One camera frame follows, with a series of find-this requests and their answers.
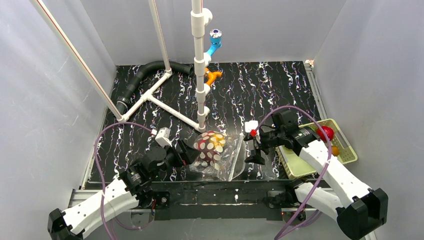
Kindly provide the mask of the clear polka dot zip bag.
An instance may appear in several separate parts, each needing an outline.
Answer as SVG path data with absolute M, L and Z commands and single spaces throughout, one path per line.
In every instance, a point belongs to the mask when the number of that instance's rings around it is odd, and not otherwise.
M 227 135 L 210 130 L 201 133 L 191 146 L 200 153 L 189 169 L 205 180 L 230 182 L 245 170 L 248 151 L 242 134 Z

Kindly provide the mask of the fake orange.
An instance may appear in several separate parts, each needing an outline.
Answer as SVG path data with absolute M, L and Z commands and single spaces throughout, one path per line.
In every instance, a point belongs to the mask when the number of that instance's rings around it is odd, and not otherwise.
M 331 153 L 332 153 L 333 156 L 337 157 L 337 156 L 340 155 L 340 149 L 337 146 L 332 145 L 331 146 Z

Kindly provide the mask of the fake dark red apple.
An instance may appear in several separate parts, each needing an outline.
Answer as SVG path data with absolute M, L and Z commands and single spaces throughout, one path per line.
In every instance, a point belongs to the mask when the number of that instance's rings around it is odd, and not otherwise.
M 193 143 L 193 148 L 200 151 L 199 156 L 195 160 L 195 166 L 202 165 L 207 167 L 216 162 L 219 162 L 222 157 L 221 154 L 224 152 L 224 147 L 218 146 L 214 148 L 214 144 L 211 142 L 210 138 L 213 133 L 220 133 L 216 131 L 207 131 L 201 133 L 198 138 Z

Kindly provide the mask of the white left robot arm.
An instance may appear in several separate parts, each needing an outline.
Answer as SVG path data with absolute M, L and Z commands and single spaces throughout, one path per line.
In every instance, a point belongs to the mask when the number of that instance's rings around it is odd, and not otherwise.
M 102 189 L 77 205 L 48 215 L 47 231 L 53 240 L 83 240 L 117 215 L 150 207 L 157 200 L 151 187 L 160 171 L 192 164 L 201 151 L 178 140 L 177 147 L 155 146 L 135 160 Z

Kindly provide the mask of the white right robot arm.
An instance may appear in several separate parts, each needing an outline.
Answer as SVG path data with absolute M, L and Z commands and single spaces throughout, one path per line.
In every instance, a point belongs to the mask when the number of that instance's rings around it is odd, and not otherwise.
M 273 207 L 281 203 L 309 205 L 315 216 L 325 214 L 334 219 L 351 240 L 359 240 L 387 222 L 389 197 L 381 188 L 373 189 L 353 175 L 332 153 L 332 144 L 324 128 L 300 126 L 295 106 L 282 106 L 268 114 L 273 124 L 269 131 L 263 122 L 251 120 L 244 125 L 244 140 L 253 148 L 246 163 L 264 164 L 263 154 L 283 146 L 315 169 L 315 182 L 294 180 L 282 193 L 267 196 Z

